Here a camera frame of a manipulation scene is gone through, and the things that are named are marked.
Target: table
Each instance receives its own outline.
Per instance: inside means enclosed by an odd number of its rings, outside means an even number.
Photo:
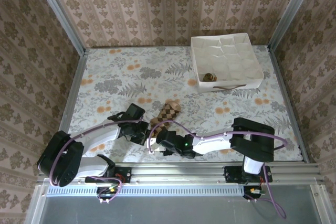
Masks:
[[[231,126],[244,117],[275,128],[288,146],[275,152],[275,161],[301,161],[284,98],[267,47],[253,46],[265,78],[258,89],[198,93],[190,47],[138,47],[90,49],[69,132],[94,126],[125,111],[130,103],[146,110],[144,120],[156,117],[166,101],[181,105],[176,120],[190,130],[205,133]],[[184,132],[172,126],[178,134]],[[141,145],[120,138],[92,149],[87,156],[103,154],[114,162],[231,162],[243,155],[233,150],[207,153],[195,159],[149,154]]]

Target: patterned wallpaper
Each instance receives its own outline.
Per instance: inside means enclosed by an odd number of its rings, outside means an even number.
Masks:
[[[46,0],[0,0],[0,223],[23,223],[78,55]]]
[[[304,0],[275,53],[336,210],[336,0]]]
[[[86,47],[189,45],[248,33],[267,44],[290,0],[59,0]]]

